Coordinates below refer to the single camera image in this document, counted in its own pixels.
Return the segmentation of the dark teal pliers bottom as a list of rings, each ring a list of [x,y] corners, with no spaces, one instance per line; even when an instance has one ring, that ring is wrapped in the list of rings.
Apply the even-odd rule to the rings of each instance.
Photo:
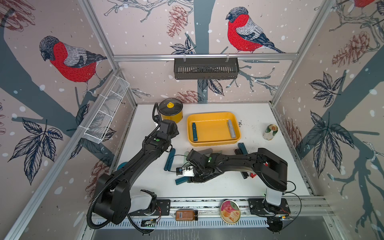
[[[176,183],[176,185],[178,186],[178,185],[181,185],[181,184],[183,184],[183,183],[189,183],[191,181],[191,178],[190,177],[181,177],[181,178],[179,178],[179,179],[176,179],[175,180],[175,183]]]

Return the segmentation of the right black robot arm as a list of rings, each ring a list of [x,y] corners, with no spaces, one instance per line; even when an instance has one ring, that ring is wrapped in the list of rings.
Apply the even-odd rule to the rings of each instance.
[[[245,155],[211,154],[205,156],[191,150],[186,158],[193,167],[193,183],[205,183],[225,172],[256,174],[267,186],[266,202],[280,206],[283,192],[287,190],[288,163],[265,148]]]

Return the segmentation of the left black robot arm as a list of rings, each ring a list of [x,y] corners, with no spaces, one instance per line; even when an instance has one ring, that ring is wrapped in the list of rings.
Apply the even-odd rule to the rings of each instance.
[[[142,149],[122,168],[99,177],[94,197],[87,211],[87,224],[101,229],[109,223],[120,224],[132,211],[130,190],[137,178],[170,146],[171,139],[179,134],[177,124],[163,120],[145,137]]]

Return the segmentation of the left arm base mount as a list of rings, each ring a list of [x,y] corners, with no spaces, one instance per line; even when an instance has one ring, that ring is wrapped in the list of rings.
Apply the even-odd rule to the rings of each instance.
[[[141,190],[131,197],[130,216],[168,216],[171,200],[158,199],[154,192]]]

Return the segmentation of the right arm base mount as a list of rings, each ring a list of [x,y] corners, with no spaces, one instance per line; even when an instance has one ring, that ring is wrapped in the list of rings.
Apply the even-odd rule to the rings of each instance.
[[[282,217],[291,214],[288,202],[286,199],[281,199],[279,206],[269,204],[265,198],[248,199],[250,213],[259,217]]]

